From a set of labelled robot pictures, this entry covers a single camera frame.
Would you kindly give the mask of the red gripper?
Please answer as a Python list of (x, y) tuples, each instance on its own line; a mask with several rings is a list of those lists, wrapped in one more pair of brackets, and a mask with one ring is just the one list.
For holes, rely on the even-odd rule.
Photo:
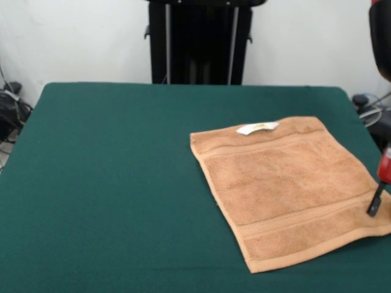
[(385, 189), (385, 184), (390, 185), (391, 183), (391, 148), (387, 146), (382, 154), (379, 167), (378, 167), (378, 178), (380, 183), (376, 192), (372, 198), (372, 201), (367, 209), (367, 214), (370, 217), (374, 217), (381, 205), (381, 194)]

